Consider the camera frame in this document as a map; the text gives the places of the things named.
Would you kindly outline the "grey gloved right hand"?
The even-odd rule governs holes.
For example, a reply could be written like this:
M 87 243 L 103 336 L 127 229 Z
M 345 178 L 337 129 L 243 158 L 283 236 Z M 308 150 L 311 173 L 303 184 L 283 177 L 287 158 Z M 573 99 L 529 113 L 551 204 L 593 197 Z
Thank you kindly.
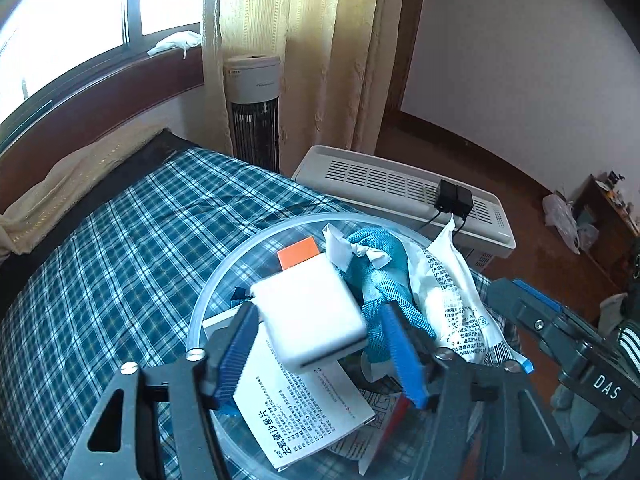
M 600 303 L 598 332 L 612 339 L 634 373 L 639 371 L 639 298 L 624 292 Z M 559 385 L 552 415 L 583 479 L 616 479 L 639 435 L 617 425 L 595 406 Z

